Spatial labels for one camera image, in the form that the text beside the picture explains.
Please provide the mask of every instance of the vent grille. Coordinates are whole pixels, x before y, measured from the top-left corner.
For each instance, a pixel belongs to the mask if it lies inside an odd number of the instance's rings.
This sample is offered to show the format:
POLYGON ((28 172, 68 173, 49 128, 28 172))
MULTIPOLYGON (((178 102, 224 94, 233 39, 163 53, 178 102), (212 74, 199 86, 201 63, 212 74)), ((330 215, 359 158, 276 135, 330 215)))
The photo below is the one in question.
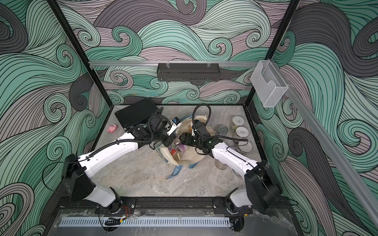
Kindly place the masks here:
MULTIPOLYGON (((102 224, 109 217, 101 218, 102 224)), ((101 227, 97 217, 63 217, 59 227, 101 227)), ((124 220, 121 227, 230 227, 227 217, 139 217, 124 220)))

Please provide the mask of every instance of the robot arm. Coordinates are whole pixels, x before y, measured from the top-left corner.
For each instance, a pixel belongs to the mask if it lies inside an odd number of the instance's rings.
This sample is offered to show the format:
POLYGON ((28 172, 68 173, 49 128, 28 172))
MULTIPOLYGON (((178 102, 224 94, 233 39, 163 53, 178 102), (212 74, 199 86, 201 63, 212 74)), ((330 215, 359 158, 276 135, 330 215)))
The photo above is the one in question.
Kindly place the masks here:
MULTIPOLYGON (((134 136, 130 133, 125 133, 115 141, 121 139, 134 139, 134 136)), ((124 154, 137 149, 138 143, 136 142, 118 143, 116 145, 112 145, 108 148, 105 148, 104 150, 94 155, 93 158, 89 158, 87 161, 80 162, 80 165, 84 169, 85 174, 88 176, 88 178, 91 178, 104 166, 108 165, 109 163, 123 156, 124 154)), ((86 159, 87 156, 91 153, 92 152, 79 156, 78 161, 86 159)))
MULTIPOLYGON (((161 141, 168 147, 176 137, 174 131, 180 127, 180 120, 175 117, 168 121, 160 114, 154 114, 151 120, 153 134, 142 125, 135 125, 119 139, 94 152, 83 154, 79 158, 75 155, 68 156, 63 169, 63 184, 71 200, 86 199, 101 204, 110 213, 119 211, 122 201, 115 190, 96 185, 90 177, 117 158, 152 141, 161 141)), ((251 160, 230 149, 216 136, 210 136, 205 126, 204 123, 196 123, 195 127, 192 126, 195 136, 183 133, 180 136, 181 143, 200 148, 244 176, 246 189, 232 192, 229 196, 231 211, 238 212, 238 208, 242 206, 255 205, 263 212, 274 197, 271 193, 277 196, 281 193, 279 182, 269 164, 251 160)))

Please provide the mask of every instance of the glass jar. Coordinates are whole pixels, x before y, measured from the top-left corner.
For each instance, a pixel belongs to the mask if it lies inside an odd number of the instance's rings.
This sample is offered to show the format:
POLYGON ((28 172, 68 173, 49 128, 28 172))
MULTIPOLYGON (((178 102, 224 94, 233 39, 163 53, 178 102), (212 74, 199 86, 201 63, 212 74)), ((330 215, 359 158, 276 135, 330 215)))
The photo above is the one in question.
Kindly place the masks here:
POLYGON ((244 119, 241 118, 240 116, 234 116, 232 118, 231 124, 230 124, 230 129, 235 132, 237 127, 240 127, 244 125, 244 119))
POLYGON ((179 151, 181 152, 181 154, 184 154, 184 152, 186 152, 188 150, 188 147, 185 146, 185 145, 183 145, 183 144, 179 144, 176 147, 179 149, 179 151))
POLYGON ((248 152, 252 151, 253 146, 250 142, 245 142, 245 141, 239 141, 238 146, 237 146, 237 151, 241 155, 245 155, 248 152))
POLYGON ((181 159, 181 152, 177 148, 172 149, 170 154, 175 161, 179 161, 181 159))
POLYGON ((245 127, 237 127, 236 130, 235 130, 235 133, 233 134, 233 138, 236 138, 236 139, 246 139, 249 135, 249 131, 247 128, 245 127))

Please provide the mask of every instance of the black frame pole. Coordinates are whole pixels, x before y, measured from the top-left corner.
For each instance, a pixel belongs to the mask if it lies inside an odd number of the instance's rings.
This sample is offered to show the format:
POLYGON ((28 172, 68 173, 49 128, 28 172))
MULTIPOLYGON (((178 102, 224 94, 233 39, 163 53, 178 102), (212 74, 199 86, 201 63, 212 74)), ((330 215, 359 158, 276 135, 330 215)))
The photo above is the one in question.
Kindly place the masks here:
POLYGON ((55 17, 59 21, 61 27, 63 28, 64 32, 66 33, 68 39, 72 43, 74 49, 76 50, 77 54, 79 55, 79 58, 83 62, 85 68, 87 69, 89 75, 93 79, 94 83, 97 85, 97 88, 99 89, 100 93, 104 97, 106 103, 108 104, 109 108, 113 107, 113 103, 110 100, 109 95, 107 94, 104 86, 101 83, 100 78, 98 77, 97 73, 90 67, 89 65, 89 59, 87 55, 85 54, 84 50, 81 48, 81 45, 77 38, 75 37, 75 34, 73 30, 71 29, 67 19, 65 18, 62 10, 59 7, 59 4, 56 0, 47 0, 47 3, 49 4, 51 10, 53 11, 55 17))
MULTIPOLYGON (((274 55, 275 51, 277 50, 277 47, 280 44, 281 39, 284 37, 286 29, 289 26, 289 23, 291 21, 291 18, 294 15, 294 12, 295 12, 298 4, 299 4, 299 1, 300 0, 291 0, 290 1, 289 6, 286 9, 285 15, 282 18, 281 24, 278 27, 277 33, 274 36, 273 42, 272 42, 271 46, 269 47, 269 50, 268 50, 264 60, 269 60, 269 59, 273 58, 273 55, 274 55)), ((251 91, 248 94, 247 99, 245 100, 244 106, 246 106, 246 107, 249 106, 255 92, 256 92, 255 89, 252 87, 251 91)))

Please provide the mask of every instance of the blue strap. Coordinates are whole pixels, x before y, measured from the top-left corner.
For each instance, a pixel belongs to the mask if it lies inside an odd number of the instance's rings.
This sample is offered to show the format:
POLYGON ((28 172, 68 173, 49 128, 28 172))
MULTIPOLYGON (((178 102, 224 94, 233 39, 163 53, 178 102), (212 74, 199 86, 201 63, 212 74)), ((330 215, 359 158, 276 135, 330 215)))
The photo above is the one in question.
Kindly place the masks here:
POLYGON ((183 165, 179 165, 178 167, 175 167, 175 169, 173 170, 172 174, 170 176, 168 176, 167 179, 173 178, 176 175, 178 175, 180 173, 180 170, 181 170, 182 167, 183 167, 183 165))
POLYGON ((198 164, 198 162, 197 162, 197 163, 194 163, 194 164, 190 164, 190 165, 189 165, 189 169, 193 169, 197 164, 198 164))

